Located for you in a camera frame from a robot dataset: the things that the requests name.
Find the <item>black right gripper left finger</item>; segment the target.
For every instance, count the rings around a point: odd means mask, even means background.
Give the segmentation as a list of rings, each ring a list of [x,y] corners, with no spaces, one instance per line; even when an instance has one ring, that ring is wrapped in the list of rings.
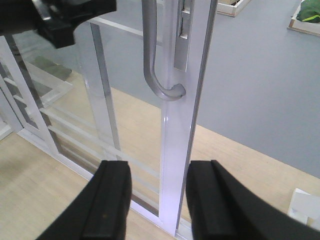
[[[128,162],[103,160],[39,240],[123,240],[132,196]]]

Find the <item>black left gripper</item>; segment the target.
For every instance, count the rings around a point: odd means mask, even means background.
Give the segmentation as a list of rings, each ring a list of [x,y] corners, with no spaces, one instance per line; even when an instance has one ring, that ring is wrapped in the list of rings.
[[[75,44],[80,24],[116,10],[115,0],[2,0],[0,35],[35,31],[60,49]]]

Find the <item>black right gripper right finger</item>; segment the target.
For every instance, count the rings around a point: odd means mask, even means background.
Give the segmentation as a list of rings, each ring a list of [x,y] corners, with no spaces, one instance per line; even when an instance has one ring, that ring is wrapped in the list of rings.
[[[186,199],[195,240],[318,240],[320,232],[252,193],[216,160],[192,160]]]

